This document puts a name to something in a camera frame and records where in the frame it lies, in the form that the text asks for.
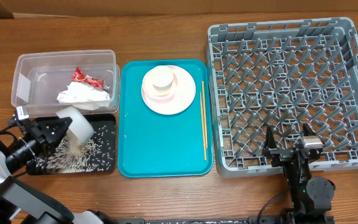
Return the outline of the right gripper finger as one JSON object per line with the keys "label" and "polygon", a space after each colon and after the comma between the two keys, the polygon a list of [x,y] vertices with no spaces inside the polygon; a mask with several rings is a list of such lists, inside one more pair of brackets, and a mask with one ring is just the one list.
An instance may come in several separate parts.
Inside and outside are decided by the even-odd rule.
{"label": "right gripper finger", "polygon": [[277,145],[273,136],[271,125],[267,125],[263,151],[276,150]]}
{"label": "right gripper finger", "polygon": [[303,135],[304,136],[315,136],[316,133],[310,128],[308,123],[303,123]]}

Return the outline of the red snack wrapper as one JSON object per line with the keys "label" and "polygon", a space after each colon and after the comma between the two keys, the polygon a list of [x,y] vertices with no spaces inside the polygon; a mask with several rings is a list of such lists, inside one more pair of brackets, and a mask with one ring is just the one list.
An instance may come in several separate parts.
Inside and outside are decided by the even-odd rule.
{"label": "red snack wrapper", "polygon": [[104,80],[84,74],[80,67],[76,68],[71,79],[73,82],[89,84],[99,91],[104,90]]}

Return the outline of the grey bowl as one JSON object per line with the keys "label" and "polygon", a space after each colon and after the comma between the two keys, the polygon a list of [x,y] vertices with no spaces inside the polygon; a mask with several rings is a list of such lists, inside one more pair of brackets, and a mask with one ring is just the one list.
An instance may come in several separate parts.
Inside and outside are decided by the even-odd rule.
{"label": "grey bowl", "polygon": [[71,118],[68,129],[76,136],[82,145],[86,144],[94,134],[94,129],[88,120],[75,108],[67,107],[56,112],[59,118]]}

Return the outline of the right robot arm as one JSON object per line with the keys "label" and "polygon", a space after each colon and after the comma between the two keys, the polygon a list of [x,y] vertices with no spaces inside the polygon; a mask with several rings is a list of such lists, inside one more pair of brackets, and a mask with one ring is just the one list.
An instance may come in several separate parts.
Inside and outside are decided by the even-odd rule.
{"label": "right robot arm", "polygon": [[257,223],[262,223],[262,213],[273,201],[290,193],[291,208],[284,208],[271,223],[334,223],[327,216],[332,209],[335,184],[324,177],[313,177],[309,163],[320,158],[324,141],[310,128],[303,125],[301,143],[280,149],[270,125],[266,128],[262,155],[271,159],[272,167],[282,167],[288,188],[269,200],[259,211]]}

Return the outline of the white napkin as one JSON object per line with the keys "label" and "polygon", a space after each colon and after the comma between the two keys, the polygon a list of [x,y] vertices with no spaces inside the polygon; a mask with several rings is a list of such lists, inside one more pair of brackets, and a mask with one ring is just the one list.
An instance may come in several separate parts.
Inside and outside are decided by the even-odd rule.
{"label": "white napkin", "polygon": [[61,91],[57,96],[59,103],[72,103],[74,107],[91,111],[108,106],[110,99],[108,92],[79,82],[71,82],[68,89]]}

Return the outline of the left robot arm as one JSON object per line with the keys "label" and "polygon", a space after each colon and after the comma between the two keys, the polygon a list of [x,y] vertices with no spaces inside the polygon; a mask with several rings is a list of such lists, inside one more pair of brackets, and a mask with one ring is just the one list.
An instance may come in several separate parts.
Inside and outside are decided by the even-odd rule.
{"label": "left robot arm", "polygon": [[13,118],[0,135],[18,127],[23,138],[13,138],[10,146],[0,140],[0,223],[10,223],[21,210],[27,212],[24,223],[115,223],[105,213],[87,210],[72,213],[54,198],[18,180],[13,174],[34,162],[38,155],[51,154],[68,131],[88,140],[94,133],[86,118],[80,116],[49,117],[34,121]]}

